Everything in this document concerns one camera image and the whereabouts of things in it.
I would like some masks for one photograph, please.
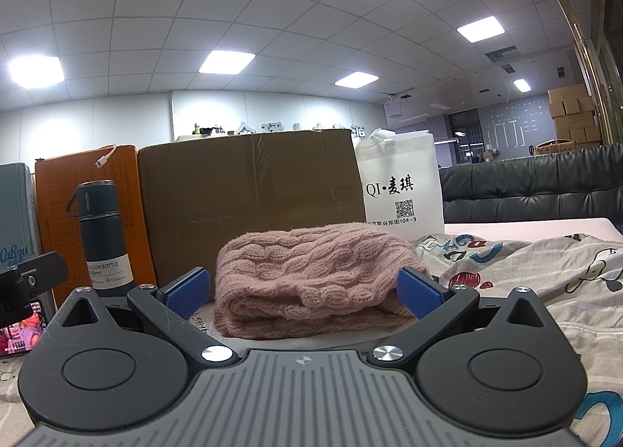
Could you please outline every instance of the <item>folded sweater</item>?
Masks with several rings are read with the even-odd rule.
[[[413,320],[396,295],[403,266],[426,271],[411,244],[370,224],[244,234],[219,252],[213,324],[254,340],[399,326]]]

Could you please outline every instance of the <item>blue gripper pad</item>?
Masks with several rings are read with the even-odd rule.
[[[443,290],[447,289],[428,277],[419,278],[417,275],[419,273],[414,269],[401,269],[396,278],[396,289],[398,299],[416,318],[421,319],[443,304],[446,300]]]
[[[202,267],[158,290],[157,298],[185,320],[191,318],[210,296],[210,275]]]

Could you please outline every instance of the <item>vacuum bottle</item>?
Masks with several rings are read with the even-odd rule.
[[[78,215],[70,212],[76,202]],[[135,287],[123,239],[123,225],[112,180],[80,183],[67,205],[77,216],[93,288],[99,296],[125,296]]]

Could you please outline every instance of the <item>shopping bag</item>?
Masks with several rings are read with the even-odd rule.
[[[355,155],[369,223],[408,241],[445,232],[432,134],[377,129],[356,145]]]

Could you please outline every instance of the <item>silver screw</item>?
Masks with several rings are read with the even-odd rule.
[[[397,361],[403,355],[402,349],[393,345],[381,345],[372,351],[372,357],[379,361]]]
[[[232,349],[225,347],[225,345],[212,345],[203,349],[201,357],[206,361],[220,362],[227,361],[233,354]]]

